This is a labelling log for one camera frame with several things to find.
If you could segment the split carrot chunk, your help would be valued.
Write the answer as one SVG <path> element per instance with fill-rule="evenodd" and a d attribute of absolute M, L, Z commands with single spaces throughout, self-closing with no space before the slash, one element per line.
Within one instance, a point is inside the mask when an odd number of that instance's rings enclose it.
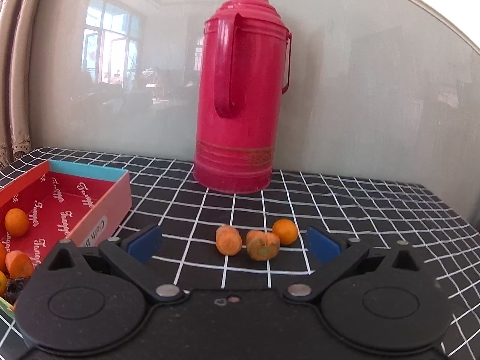
<path fill-rule="evenodd" d="M 279 253 L 280 246 L 279 237 L 271 232 L 251 230 L 247 233 L 247 253 L 253 260 L 269 261 L 275 258 Z"/>

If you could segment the carrot piece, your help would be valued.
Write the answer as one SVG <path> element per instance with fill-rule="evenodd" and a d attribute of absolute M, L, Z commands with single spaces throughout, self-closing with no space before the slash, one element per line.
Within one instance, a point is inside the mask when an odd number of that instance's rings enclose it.
<path fill-rule="evenodd" d="M 224 256 L 236 255 L 242 248 L 242 238 L 239 231 L 230 225 L 222 225 L 217 228 L 216 248 Z"/>
<path fill-rule="evenodd" d="M 30 278 L 34 271 L 32 261 L 26 253 L 12 250 L 5 258 L 7 271 L 11 279 Z"/>

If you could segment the small orange tangerine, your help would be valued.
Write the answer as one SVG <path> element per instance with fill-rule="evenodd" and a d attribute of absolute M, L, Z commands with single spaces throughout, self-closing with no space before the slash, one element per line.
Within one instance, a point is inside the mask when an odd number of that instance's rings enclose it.
<path fill-rule="evenodd" d="M 282 245 L 291 245 L 298 238 L 298 227 L 290 219 L 278 219 L 272 225 L 272 233 L 275 234 Z"/>

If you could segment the red cardboard box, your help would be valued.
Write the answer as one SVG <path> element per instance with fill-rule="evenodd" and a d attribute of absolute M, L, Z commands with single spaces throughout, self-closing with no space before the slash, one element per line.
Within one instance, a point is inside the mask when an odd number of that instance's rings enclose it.
<path fill-rule="evenodd" d="M 132 206 L 128 170 L 46 160 L 1 182 L 1 252 L 19 250 L 39 265 L 62 239 L 95 246 L 113 235 Z M 22 210 L 28 230 L 12 236 L 7 212 Z"/>

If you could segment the black white grid tablecloth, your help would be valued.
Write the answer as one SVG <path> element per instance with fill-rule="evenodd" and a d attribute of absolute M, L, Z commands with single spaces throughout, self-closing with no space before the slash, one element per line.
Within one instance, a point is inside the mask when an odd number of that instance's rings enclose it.
<path fill-rule="evenodd" d="M 117 235 L 160 223 L 163 244 L 149 265 L 188 289 L 272 287 L 313 272 L 318 262 L 307 247 L 311 226 L 377 248 L 408 242 L 452 303 L 443 351 L 451 359 L 479 357 L 479 232 L 423 185 L 276 170 L 264 191 L 236 196 L 196 183 L 187 161 L 50 147 L 3 167 L 1 183 L 47 159 L 128 170 L 133 205 Z M 270 230 L 284 218 L 297 225 L 298 239 L 270 262 L 246 253 L 228 258 L 216 250 L 215 231 L 222 224 L 247 233 Z"/>

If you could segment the carrot piece in box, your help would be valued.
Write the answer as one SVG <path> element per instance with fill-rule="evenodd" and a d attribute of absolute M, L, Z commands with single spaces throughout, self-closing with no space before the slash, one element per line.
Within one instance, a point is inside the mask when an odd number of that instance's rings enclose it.
<path fill-rule="evenodd" d="M 11 279 L 30 278 L 34 271 L 32 261 L 26 253 L 12 250 L 5 258 L 7 271 Z"/>

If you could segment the tangerine in box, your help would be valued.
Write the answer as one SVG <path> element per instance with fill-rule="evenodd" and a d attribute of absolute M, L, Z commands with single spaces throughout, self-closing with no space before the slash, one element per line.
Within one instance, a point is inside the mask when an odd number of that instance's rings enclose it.
<path fill-rule="evenodd" d="M 12 208 L 5 215 L 4 226 L 11 236 L 24 236 L 29 230 L 29 217 L 21 209 Z"/>

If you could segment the dark dried fruit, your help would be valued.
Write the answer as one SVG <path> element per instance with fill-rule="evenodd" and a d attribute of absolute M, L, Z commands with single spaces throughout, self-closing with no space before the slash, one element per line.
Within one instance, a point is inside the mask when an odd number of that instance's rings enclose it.
<path fill-rule="evenodd" d="M 9 280 L 4 294 L 5 300 L 11 305 L 14 305 L 28 282 L 29 278 Z"/>

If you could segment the red thermos flask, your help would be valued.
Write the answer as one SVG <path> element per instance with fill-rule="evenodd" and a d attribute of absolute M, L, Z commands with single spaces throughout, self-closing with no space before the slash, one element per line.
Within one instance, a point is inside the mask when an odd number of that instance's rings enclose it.
<path fill-rule="evenodd" d="M 226 194 L 271 181 L 292 33 L 269 0 L 228 0 L 205 22 L 193 177 Z"/>

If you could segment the beige lace curtain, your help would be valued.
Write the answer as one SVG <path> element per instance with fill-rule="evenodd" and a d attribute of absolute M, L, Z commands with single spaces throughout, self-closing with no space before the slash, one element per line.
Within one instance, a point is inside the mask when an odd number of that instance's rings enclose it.
<path fill-rule="evenodd" d="M 1 167 L 32 150 L 29 60 L 39 0 L 1 0 Z"/>

